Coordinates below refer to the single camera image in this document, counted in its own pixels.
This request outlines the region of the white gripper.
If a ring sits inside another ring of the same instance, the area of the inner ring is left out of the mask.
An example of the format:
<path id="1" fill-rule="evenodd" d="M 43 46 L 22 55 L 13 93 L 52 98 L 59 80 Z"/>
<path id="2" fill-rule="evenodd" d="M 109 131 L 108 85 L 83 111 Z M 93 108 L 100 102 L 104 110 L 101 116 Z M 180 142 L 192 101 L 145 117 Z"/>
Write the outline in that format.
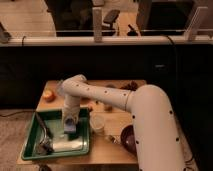
<path id="1" fill-rule="evenodd" d="M 71 119 L 75 124 L 78 123 L 79 120 L 80 107 L 74 106 L 64 106 L 62 108 L 62 122 L 65 123 L 68 119 Z"/>

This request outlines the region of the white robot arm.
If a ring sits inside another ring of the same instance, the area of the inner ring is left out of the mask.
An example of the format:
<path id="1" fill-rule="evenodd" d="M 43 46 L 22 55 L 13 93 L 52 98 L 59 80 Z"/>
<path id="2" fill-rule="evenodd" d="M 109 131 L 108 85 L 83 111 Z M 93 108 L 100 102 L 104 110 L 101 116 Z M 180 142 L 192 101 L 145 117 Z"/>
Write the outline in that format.
<path id="1" fill-rule="evenodd" d="M 139 171 L 186 171 L 175 115 L 167 94 L 148 84 L 136 91 L 87 84 L 79 74 L 61 84 L 65 95 L 62 122 L 78 122 L 80 98 L 86 97 L 132 114 Z"/>

